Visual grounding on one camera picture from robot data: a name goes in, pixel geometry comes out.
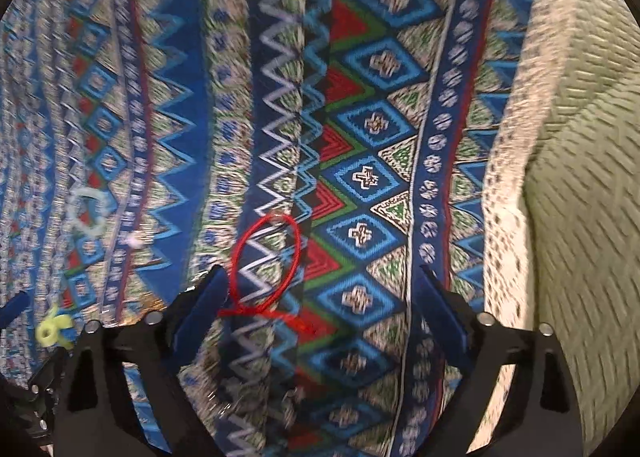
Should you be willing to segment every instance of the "blue triangle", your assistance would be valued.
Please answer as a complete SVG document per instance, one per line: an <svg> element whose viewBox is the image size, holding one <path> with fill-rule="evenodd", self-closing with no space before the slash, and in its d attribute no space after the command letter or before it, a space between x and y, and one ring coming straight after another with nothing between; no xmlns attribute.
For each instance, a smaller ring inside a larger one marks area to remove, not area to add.
<svg viewBox="0 0 640 457"><path fill-rule="evenodd" d="M518 17L518 24L526 26L529 23L529 15L531 14L531 5L533 0L507 0L513 7Z"/></svg>
<svg viewBox="0 0 640 457"><path fill-rule="evenodd" d="M525 33L520 31L496 31L495 36L507 45L507 52L510 56L520 56Z"/></svg>
<svg viewBox="0 0 640 457"><path fill-rule="evenodd" d="M474 265L469 269L465 269L464 271L460 271L456 276L462 278L462 280L468 281L468 283L476 289L482 290L484 287L484 271L482 270L481 263Z"/></svg>
<svg viewBox="0 0 640 457"><path fill-rule="evenodd" d="M486 105L486 107L491 111L491 113L495 116L495 119L498 122L502 121L502 117L504 116L504 109L507 106L507 102L509 101L508 93L478 93L478 98L480 101Z"/></svg>
<svg viewBox="0 0 640 457"><path fill-rule="evenodd" d="M471 201L463 201L453 205L453 208L461 212L467 212L473 215L480 224L484 224L484 215L482 214L482 201L480 199L471 199Z"/></svg>
<svg viewBox="0 0 640 457"><path fill-rule="evenodd" d="M468 239L460 239L454 242L454 244L471 255L480 258L484 256L484 235L474 235Z"/></svg>
<svg viewBox="0 0 640 457"><path fill-rule="evenodd" d="M506 88L513 85L513 78L516 76L518 62L510 62L508 60L492 60L487 65L494 70L498 78L502 81L502 85Z"/></svg>
<svg viewBox="0 0 640 457"><path fill-rule="evenodd" d="M489 151L494 144L495 136L498 135L498 130L468 130L466 134L484 150Z"/></svg>
<svg viewBox="0 0 640 457"><path fill-rule="evenodd" d="M486 161L458 163L456 168L478 186L478 189L482 188L482 181L484 180L484 173L486 172Z"/></svg>

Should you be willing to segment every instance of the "red cord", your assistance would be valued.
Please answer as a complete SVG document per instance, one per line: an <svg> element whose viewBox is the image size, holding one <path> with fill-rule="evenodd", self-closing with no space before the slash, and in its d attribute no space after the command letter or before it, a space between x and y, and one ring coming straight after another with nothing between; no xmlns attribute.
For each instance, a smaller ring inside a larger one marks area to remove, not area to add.
<svg viewBox="0 0 640 457"><path fill-rule="evenodd" d="M276 288L276 290L268 297L264 302L258 304L257 306L247 306L240 303L242 300L240 296L240 292L238 291L238 266L240 264L240 256L242 254L242 249L244 245L247 243L249 238L256 233L262 226L267 224L268 222L272 222L274 219L282 219L284 222L288 223L293 230L294 237L294 250L293 250L293 260L291 261L291 267L289 268L289 273L284 278L282 283ZM229 296L233 301L235 307L233 309L223 309L220 311L220 316L262 316L264 318L269 319L279 319L283 320L287 325L293 328L296 331L304 331L307 333L315 333L316 329L304 322L302 318L276 310L270 310L270 307L274 305L279 299L281 299L282 295L287 291L291 280L293 280L293 276L296 274L296 270L298 265L300 264L300 253L302 251L302 239L300 236L300 226L295 221L295 219L291 215L276 215L276 214L267 214L264 217L261 217L251 226L247 231L244 232L240 240L236 244L236 247L233 250L231 255L231 270L229 272Z"/></svg>

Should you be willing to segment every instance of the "metal piece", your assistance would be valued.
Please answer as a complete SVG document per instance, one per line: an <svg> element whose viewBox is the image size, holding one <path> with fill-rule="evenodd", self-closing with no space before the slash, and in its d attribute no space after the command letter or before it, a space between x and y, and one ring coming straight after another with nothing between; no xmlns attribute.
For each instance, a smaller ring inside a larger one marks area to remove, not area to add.
<svg viewBox="0 0 640 457"><path fill-rule="evenodd" d="M147 325L157 325L162 322L162 312L151 311L145 316L145 323Z"/></svg>
<svg viewBox="0 0 640 457"><path fill-rule="evenodd" d="M486 311L478 313L476 318L478 318L480 325L484 325L485 327L491 327L492 325L495 325L496 322L494 315Z"/></svg>
<svg viewBox="0 0 640 457"><path fill-rule="evenodd" d="M86 324L84 324L84 331L88 334L94 334L102 324L97 320L89 320Z"/></svg>
<svg viewBox="0 0 640 457"><path fill-rule="evenodd" d="M542 333L542 336L554 335L554 328L551 327L548 323L541 323L538 327L538 330Z"/></svg>

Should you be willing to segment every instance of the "green quilted cover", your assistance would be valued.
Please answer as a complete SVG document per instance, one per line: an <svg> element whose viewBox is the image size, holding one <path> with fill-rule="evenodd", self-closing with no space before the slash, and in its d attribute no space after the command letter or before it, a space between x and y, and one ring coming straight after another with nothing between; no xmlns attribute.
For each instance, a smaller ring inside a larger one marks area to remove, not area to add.
<svg viewBox="0 0 640 457"><path fill-rule="evenodd" d="M640 384L640 31L622 0L580 0L530 161L538 316L574 375L587 452Z"/></svg>

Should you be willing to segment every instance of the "red loop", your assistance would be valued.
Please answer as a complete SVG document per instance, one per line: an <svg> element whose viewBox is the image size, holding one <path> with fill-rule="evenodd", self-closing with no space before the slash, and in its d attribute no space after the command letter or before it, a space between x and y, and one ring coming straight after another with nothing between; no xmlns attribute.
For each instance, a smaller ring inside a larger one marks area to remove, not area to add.
<svg viewBox="0 0 640 457"><path fill-rule="evenodd" d="M244 245L247 243L249 238L252 237L255 233L257 233L262 226L267 224L268 222L274 220L275 218L282 219L284 222L291 226L293 230L293 238L294 238L294 249L293 249L293 259L291 260L291 266L289 268L289 272L287 276L284 278L282 283L276 288L276 290L268 297L264 302L258 304L257 306L246 306L240 303L242 300L240 296L240 292L238 290L238 266L240 264L240 256L242 254L242 249ZM304 322L300 317L286 313L283 311L271 311L269 308L275 304L279 299L281 299L282 295L287 291L291 280L293 280L294 275L296 274L296 270L298 265L300 264L300 253L302 251L302 238L300 235L300 226L291 215L276 215L276 214L267 214L264 217L258 219L247 231L244 232L240 240L236 244L236 247L233 250L231 255L231 269L229 272L229 296L231 300L235 304L233 309L223 309L220 311L220 316L233 316L233 315L242 315L242 316L256 316L260 315L265 318L271 319L280 319L283 320L287 325L293 328L296 331L304 331L307 333L315 333L315 328L308 323Z"/></svg>

